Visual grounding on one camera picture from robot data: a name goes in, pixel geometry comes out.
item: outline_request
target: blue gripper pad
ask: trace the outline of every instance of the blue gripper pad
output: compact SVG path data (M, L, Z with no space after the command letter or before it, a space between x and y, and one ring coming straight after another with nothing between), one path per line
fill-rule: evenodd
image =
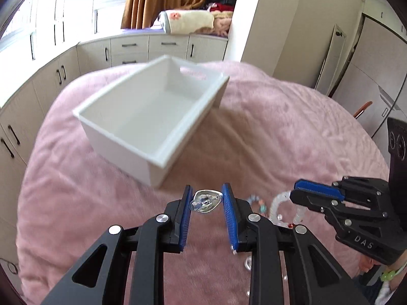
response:
M234 197L229 194L229 185L225 183L222 186L223 194L223 212L225 214L227 233L229 234L229 241L234 250L237 250L239 245L238 230L237 230L237 220L236 220L236 204L234 205L232 201L236 202Z
M298 180L294 185L294 189L317 193L333 199L337 199L341 202L345 200L345 196L342 195L339 189L308 180Z
M192 187L189 187L188 195L186 197L186 201L184 204L184 211L182 212L181 224L180 224L181 251L184 251L184 247L186 245L186 238L188 236L189 220L191 218L191 210L189 209L189 205L192 202L192 198L193 198L193 189L192 189Z

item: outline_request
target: silver screw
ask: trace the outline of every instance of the silver screw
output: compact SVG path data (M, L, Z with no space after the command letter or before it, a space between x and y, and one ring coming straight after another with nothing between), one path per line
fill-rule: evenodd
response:
M122 228L119 225L113 225L109 228L109 233L112 235L119 234Z
M166 222L168 221L168 216L166 214L159 214L155 219L157 222Z
M305 234L307 232L307 228L303 225L296 226L296 232L298 234Z
M249 214L249 220L253 221L253 222L257 222L260 220L260 216L255 213Z

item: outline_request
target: pink blanket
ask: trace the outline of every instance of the pink blanket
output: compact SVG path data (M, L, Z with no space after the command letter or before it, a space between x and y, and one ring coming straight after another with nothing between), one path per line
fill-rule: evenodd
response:
M299 178L331 184L343 175L386 179L388 167L359 123L333 100L238 63L207 67L231 76L221 106L204 119L158 190L99 157L72 115L85 98L134 66L85 75L57 98L38 134L18 203L17 248L25 296L39 304L111 225L141 225L179 199L184 186L236 197L255 193L269 206ZM283 219L293 210L286 206ZM334 239L323 215L304 224L350 274L358 254ZM247 304L245 255L233 256L223 210L193 214L182 255L165 255L167 304Z

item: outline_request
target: red cloth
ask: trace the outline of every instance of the red cloth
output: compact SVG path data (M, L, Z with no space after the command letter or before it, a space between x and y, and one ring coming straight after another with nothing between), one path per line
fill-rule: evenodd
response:
M235 7L228 6L227 4L213 3L209 8L209 11L219 10L220 12L222 12L222 11L234 11L234 9Z

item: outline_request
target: black cable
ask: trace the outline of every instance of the black cable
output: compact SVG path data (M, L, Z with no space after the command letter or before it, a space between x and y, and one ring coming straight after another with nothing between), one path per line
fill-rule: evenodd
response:
M12 262L9 262L8 260L3 259L3 258L0 258L0 260L3 260L4 262L7 263L7 268L9 269L9 271L10 271L11 274L13 274L13 275L18 275L18 268L17 268L17 265L16 265L16 264L14 264L14 263L12 263Z

